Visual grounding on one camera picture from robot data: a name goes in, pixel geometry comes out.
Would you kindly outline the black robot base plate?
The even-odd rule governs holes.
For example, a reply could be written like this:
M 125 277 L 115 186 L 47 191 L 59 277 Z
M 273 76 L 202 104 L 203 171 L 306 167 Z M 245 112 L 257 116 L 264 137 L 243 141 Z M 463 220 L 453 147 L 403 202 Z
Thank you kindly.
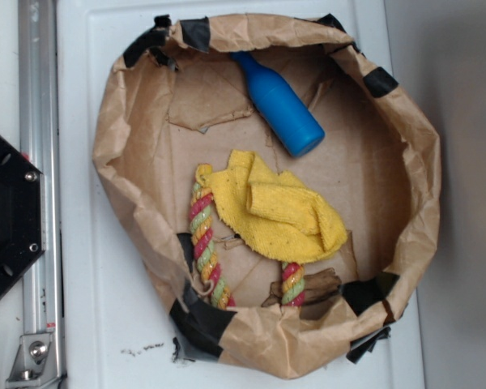
M 0 135 L 0 300 L 45 251 L 42 178 Z

